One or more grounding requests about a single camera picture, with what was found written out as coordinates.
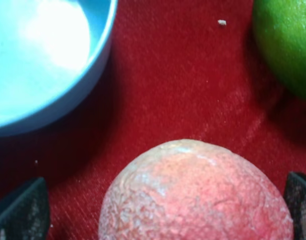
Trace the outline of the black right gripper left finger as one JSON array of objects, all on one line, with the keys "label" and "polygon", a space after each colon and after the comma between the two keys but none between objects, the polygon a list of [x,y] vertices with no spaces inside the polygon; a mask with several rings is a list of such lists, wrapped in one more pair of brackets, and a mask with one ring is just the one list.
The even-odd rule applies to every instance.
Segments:
[{"label": "black right gripper left finger", "polygon": [[49,227],[44,178],[30,179],[0,199],[0,240],[43,240]]}]

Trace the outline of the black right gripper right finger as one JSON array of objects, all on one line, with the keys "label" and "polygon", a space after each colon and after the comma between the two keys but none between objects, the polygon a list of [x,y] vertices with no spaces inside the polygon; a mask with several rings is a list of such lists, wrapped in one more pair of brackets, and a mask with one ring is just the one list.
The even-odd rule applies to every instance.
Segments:
[{"label": "black right gripper right finger", "polygon": [[284,199],[293,219],[294,239],[306,240],[306,174],[288,174]]}]

